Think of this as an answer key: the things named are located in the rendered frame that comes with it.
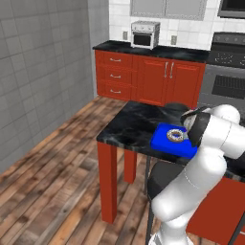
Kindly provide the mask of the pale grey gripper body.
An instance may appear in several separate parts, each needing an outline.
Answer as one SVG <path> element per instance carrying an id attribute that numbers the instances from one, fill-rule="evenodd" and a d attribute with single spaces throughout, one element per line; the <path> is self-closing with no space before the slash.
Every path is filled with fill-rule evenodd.
<path id="1" fill-rule="evenodd" d="M 194 111 L 188 111 L 183 114 L 183 117 L 184 117 L 184 127 L 186 128 L 187 131 L 190 131 L 196 119 L 196 113 Z"/>

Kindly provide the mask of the sprinkled glazed donut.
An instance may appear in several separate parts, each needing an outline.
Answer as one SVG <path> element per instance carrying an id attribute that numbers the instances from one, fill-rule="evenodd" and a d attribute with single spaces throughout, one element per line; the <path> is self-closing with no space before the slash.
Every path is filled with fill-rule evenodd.
<path id="1" fill-rule="evenodd" d="M 185 133 L 177 128 L 170 129 L 167 132 L 167 138 L 174 143 L 181 143 L 185 139 Z"/>

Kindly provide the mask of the blue tray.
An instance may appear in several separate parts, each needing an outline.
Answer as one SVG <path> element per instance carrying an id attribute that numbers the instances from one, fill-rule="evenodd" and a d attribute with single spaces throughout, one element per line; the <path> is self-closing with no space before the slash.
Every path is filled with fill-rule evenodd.
<path id="1" fill-rule="evenodd" d="M 167 132 L 173 128 L 180 129 L 185 133 L 185 139 L 183 142 L 174 143 L 167 138 Z M 150 141 L 150 146 L 158 151 L 163 151 L 168 154 L 188 159 L 191 159 L 197 152 L 197 147 L 191 145 L 185 127 L 163 122 L 159 123 L 154 131 Z"/>

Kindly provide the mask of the red dining counter black top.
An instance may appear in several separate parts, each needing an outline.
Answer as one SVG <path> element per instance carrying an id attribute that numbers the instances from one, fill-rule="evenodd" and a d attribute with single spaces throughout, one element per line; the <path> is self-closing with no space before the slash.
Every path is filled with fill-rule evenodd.
<path id="1" fill-rule="evenodd" d="M 183 111 L 135 101 L 128 102 L 99 134 L 101 218 L 111 223 L 117 215 L 117 150 L 124 151 L 124 179 L 131 183 L 136 176 L 137 156 L 143 153 L 157 162 L 185 167 L 191 159 L 158 151 L 150 141 L 159 123 L 183 126 Z M 226 159 L 227 169 L 240 166 L 245 174 L 245 162 Z M 147 164 L 145 179 L 155 164 Z M 193 232 L 220 245 L 245 245 L 245 183 L 226 177 L 207 194 L 189 220 L 186 234 Z"/>

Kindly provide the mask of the red cabinet run black top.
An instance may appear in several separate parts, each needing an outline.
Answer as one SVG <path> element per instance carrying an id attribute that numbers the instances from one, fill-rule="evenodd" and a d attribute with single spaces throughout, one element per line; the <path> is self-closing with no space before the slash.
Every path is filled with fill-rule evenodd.
<path id="1" fill-rule="evenodd" d="M 115 40 L 94 50 L 100 96 L 160 106 L 169 102 L 197 106 L 207 51 L 168 46 L 148 50 Z"/>

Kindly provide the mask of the steel stove with oven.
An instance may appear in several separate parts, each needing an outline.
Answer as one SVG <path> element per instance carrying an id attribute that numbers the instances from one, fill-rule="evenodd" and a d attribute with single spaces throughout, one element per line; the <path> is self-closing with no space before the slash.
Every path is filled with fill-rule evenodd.
<path id="1" fill-rule="evenodd" d="M 230 104 L 245 118 L 245 33 L 213 34 L 197 104 Z"/>

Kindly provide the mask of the silver toaster oven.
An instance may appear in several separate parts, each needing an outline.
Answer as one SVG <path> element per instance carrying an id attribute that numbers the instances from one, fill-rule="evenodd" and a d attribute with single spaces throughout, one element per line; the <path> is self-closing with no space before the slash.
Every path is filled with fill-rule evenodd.
<path id="1" fill-rule="evenodd" d="M 136 21 L 131 24 L 131 46 L 154 49 L 159 43 L 160 22 Z"/>

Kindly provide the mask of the steel microwave oven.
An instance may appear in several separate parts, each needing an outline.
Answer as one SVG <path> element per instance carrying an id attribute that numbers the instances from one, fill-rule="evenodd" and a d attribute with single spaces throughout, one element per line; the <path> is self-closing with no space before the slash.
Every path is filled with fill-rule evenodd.
<path id="1" fill-rule="evenodd" d="M 221 0 L 217 15 L 223 18 L 245 19 L 245 0 Z"/>

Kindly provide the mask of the grey wall cabinets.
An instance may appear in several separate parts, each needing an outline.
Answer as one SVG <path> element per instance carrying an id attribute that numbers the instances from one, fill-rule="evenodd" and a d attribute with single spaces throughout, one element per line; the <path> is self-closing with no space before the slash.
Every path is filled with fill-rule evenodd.
<path id="1" fill-rule="evenodd" d="M 202 21 L 207 0 L 130 0 L 130 15 Z"/>

